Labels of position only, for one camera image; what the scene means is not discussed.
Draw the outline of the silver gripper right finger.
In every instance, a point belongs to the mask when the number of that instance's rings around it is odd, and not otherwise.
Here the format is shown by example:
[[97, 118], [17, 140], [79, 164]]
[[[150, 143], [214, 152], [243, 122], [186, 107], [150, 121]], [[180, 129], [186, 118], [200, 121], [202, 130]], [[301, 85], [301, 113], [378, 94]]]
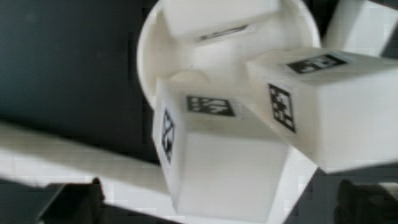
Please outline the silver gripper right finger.
[[340, 181], [333, 224], [398, 224], [398, 183]]

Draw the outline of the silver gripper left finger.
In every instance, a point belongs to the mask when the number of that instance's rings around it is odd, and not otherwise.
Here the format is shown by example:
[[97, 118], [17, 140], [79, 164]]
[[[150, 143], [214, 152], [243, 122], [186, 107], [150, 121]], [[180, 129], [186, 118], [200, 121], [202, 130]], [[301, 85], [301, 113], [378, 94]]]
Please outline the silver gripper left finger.
[[54, 194], [40, 209], [35, 224], [102, 224], [104, 194], [99, 178], [86, 183], [49, 184]]

